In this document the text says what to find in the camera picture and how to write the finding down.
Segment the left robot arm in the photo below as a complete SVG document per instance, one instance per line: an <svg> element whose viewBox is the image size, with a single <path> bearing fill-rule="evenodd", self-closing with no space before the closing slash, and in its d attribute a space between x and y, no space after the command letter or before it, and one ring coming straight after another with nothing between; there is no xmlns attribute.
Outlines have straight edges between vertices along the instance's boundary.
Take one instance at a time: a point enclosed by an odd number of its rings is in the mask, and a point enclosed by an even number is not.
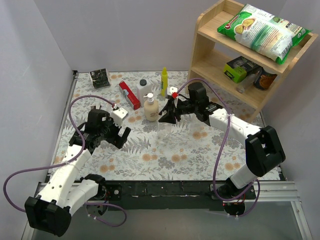
<svg viewBox="0 0 320 240"><path fill-rule="evenodd" d="M81 168L91 158L102 141L121 149L131 132L126 127L119 135L128 111L117 107L111 112L93 108L87 121L79 125L69 141L62 166L54 171L45 187L24 204L30 227L61 237L70 226L72 216L88 200L107 202L117 199L120 190L108 186L106 179L98 174L88 174L73 188Z"/></svg>

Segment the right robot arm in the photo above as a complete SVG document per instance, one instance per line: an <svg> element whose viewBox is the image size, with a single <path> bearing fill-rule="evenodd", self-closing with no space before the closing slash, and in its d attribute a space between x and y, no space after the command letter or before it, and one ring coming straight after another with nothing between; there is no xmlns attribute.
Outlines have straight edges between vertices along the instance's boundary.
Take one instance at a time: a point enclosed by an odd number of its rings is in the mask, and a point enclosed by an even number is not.
<svg viewBox="0 0 320 240"><path fill-rule="evenodd" d="M233 201L239 198L254 181L284 162L286 156L273 127L259 127L234 116L225 107L210 101L200 82L191 83L188 93L188 97L180 100L176 87L167 88L167 103L159 113L160 123L175 124L182 115L195 114L200 122L224 131L226 137L236 139L245 149L245 164L223 185L213 187L218 199Z"/></svg>

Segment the clear plastic bottle large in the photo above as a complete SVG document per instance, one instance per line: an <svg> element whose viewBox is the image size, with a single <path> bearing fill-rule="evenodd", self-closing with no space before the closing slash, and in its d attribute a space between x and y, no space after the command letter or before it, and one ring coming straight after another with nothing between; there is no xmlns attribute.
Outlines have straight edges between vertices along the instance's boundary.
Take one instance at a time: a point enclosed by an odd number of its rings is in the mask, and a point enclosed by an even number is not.
<svg viewBox="0 0 320 240"><path fill-rule="evenodd" d="M191 115L190 124L189 124L189 132L193 134L194 132L201 132L205 129L206 124L199 121L195 114Z"/></svg>

